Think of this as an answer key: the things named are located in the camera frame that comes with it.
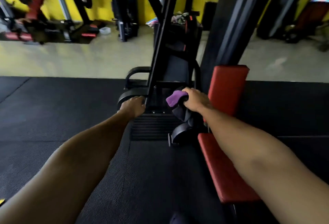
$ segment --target beige floor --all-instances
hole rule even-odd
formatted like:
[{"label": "beige floor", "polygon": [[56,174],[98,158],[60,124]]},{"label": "beige floor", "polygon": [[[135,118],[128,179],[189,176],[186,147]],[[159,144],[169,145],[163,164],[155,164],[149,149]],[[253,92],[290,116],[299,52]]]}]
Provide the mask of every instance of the beige floor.
[{"label": "beige floor", "polygon": [[[0,42],[0,76],[124,78],[131,68],[150,65],[152,29],[141,27],[139,36],[127,43],[120,42],[114,27],[112,31],[89,45]],[[207,36],[204,32],[198,61]],[[329,52],[318,51],[315,44],[307,40],[294,45],[253,38],[240,63],[250,68],[249,80],[329,82]]]}]

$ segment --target person's right arm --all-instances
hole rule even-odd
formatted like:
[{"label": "person's right arm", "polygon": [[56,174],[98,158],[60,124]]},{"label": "person's right arm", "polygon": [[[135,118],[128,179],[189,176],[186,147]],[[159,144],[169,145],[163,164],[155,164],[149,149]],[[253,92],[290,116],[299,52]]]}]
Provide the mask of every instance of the person's right arm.
[{"label": "person's right arm", "polygon": [[329,223],[329,185],[282,142],[214,109],[204,93],[184,89],[185,106],[199,112],[241,177],[283,224]]}]

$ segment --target hand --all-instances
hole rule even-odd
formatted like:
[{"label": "hand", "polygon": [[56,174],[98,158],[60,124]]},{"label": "hand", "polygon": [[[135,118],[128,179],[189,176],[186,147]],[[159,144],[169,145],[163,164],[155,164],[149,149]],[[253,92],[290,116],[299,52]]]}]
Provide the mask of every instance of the hand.
[{"label": "hand", "polygon": [[191,111],[196,111],[200,113],[200,111],[205,107],[212,108],[212,104],[208,96],[202,93],[201,91],[188,87],[186,87],[182,91],[188,93],[188,100],[184,102],[184,105]]},{"label": "hand", "polygon": [[143,96],[130,98],[122,103],[119,111],[128,114],[130,118],[139,117],[145,111],[144,99]]}]

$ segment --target purple cloth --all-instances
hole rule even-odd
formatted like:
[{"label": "purple cloth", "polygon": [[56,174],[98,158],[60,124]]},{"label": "purple cloth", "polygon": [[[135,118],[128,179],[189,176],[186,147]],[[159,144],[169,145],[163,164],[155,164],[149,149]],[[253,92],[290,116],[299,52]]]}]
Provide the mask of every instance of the purple cloth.
[{"label": "purple cloth", "polygon": [[178,104],[178,101],[181,97],[188,96],[187,92],[184,91],[174,91],[174,93],[166,98],[167,104],[169,107],[174,107],[176,104]]}]

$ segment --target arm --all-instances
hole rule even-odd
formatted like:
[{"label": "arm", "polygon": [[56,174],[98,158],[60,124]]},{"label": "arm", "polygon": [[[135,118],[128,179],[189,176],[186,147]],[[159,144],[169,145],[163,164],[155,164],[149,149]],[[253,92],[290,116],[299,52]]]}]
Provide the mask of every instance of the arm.
[{"label": "arm", "polygon": [[124,102],[111,118],[63,143],[0,208],[0,223],[74,223],[104,177],[128,122],[144,112],[142,101],[134,97]]},{"label": "arm", "polygon": [[208,97],[184,89],[241,177],[280,223],[329,223],[329,186],[278,139],[214,109]]}]

